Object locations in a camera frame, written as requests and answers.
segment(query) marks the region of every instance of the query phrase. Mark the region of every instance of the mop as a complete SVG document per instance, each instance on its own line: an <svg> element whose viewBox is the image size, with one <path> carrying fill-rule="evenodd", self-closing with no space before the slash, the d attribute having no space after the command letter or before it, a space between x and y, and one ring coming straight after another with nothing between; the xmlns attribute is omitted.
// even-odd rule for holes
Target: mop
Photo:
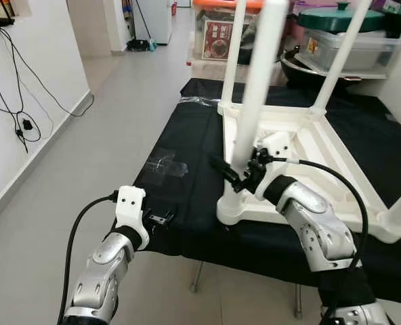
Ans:
<svg viewBox="0 0 401 325"><path fill-rule="evenodd" d="M149 41L134 39L134 40L128 42L128 44L127 44L128 49L130 51L148 51L148 50L154 51L157 48L157 43L156 43L156 41L154 41L154 39L152 39L151 34L149 33L148 26L146 25L145 18L142 13L142 9L140 9L139 1L135 0L135 2L138 5L140 15L142 17L142 20L143 20L145 28L146 28L146 32L148 33Z"/></svg>

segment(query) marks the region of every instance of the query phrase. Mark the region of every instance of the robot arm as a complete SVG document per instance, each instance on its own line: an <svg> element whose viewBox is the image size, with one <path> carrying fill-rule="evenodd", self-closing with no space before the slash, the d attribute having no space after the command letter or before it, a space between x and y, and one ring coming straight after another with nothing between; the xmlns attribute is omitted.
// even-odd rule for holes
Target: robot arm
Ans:
<svg viewBox="0 0 401 325"><path fill-rule="evenodd" d="M142 224L145 191L122 186L117 199L116 228L88 257L65 311L63 325L109 325L118 307L118 286L134 252L149 242Z"/></svg>
<svg viewBox="0 0 401 325"><path fill-rule="evenodd" d="M235 192L246 189L259 200L274 204L295 230L310 270L318 274L323 312L335 306L335 312L323 324L390 324L368 285L361 262L354 271L348 270L356 253L350 230L323 197L273 170L273 161L265 148L255 150L243 180L221 160L213 160L212 165L223 173Z"/></svg>

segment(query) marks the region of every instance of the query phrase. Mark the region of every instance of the gray tile floor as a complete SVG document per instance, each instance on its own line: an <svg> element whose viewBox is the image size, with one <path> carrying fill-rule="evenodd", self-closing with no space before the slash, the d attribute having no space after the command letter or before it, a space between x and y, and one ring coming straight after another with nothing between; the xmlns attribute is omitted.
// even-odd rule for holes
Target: gray tile floor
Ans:
<svg viewBox="0 0 401 325"><path fill-rule="evenodd" d="M90 200L131 184L146 160L189 79L193 19L179 8L167 47L129 53L105 81L94 81L95 106L62 134L0 215L0 324L55 324L72 222ZM72 282L113 218L113 204L87 214L75 240ZM297 321L292 284L207 264L193 295L195 267L181 257L137 254L112 325L317 324L313 288L303 288L304 317ZM401 325L401 305L387 307Z"/></svg>

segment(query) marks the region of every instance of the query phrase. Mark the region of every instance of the table leg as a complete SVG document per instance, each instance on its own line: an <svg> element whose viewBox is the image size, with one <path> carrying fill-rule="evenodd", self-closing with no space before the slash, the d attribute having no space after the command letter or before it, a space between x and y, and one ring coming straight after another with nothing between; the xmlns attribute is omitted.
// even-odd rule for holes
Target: table leg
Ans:
<svg viewBox="0 0 401 325"><path fill-rule="evenodd" d="M294 284L294 317L297 318L298 320L301 320L303 318L300 284Z"/></svg>
<svg viewBox="0 0 401 325"><path fill-rule="evenodd" d="M193 282L190 285L190 292L192 292L192 293L196 293L198 290L198 283L199 283L199 278L201 277L203 264L204 264L204 261L199 262L199 266L196 271L196 275L194 276Z"/></svg>

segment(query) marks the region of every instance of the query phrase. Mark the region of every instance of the black tablecloth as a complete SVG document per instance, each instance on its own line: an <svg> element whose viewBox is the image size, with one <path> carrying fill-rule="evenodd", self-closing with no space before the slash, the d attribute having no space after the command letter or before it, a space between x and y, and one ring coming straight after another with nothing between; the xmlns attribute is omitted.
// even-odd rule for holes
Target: black tablecloth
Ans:
<svg viewBox="0 0 401 325"><path fill-rule="evenodd" d="M220 98L221 88L220 81L192 79L182 96ZM235 86L234 102L241 101L243 88ZM310 106L315 97L311 91L271 87L266 102ZM387 108L375 97L332 97L327 110L330 124L390 207L401 195L401 126L387 118ZM241 221L227 227L217 220L215 206L224 181L209 166L209 156L223 156L223 128L214 102L179 103L151 156L163 150L172 153L173 161L187 164L188 173L157 179L143 169L138 175L135 185L147 193L145 208L158 215L175 213L168 227L148 226L149 251L316 285L316 274L289 226ZM370 236L363 263L376 296L401 302L401 239L385 244Z"/></svg>

